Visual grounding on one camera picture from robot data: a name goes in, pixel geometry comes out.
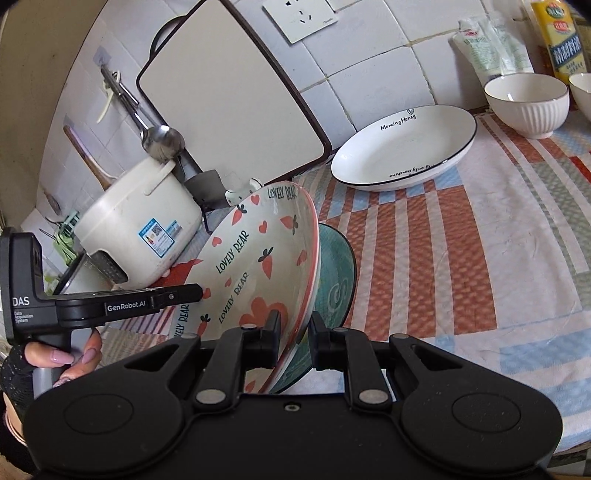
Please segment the left hand pink nails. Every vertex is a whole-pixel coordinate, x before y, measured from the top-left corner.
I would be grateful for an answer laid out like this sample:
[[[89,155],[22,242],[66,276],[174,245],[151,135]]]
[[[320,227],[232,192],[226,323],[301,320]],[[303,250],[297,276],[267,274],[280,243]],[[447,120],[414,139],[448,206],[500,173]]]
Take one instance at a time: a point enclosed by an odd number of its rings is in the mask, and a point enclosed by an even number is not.
[[[30,342],[25,346],[25,359],[37,368],[55,369],[67,366],[53,384],[58,387],[93,372],[102,359],[101,349],[100,333],[93,329],[78,360],[71,353],[37,342]]]

